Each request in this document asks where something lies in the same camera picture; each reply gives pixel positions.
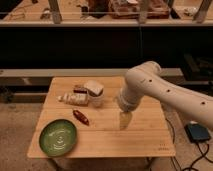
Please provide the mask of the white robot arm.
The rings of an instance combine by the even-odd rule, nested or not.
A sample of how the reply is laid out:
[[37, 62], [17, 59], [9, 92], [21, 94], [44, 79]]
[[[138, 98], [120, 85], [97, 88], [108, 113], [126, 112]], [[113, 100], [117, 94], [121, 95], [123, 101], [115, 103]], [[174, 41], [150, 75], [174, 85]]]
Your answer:
[[117, 95], [123, 112], [134, 111], [144, 95], [170, 105], [213, 131], [213, 97], [172, 84], [160, 77], [161, 66], [147, 61], [129, 69]]

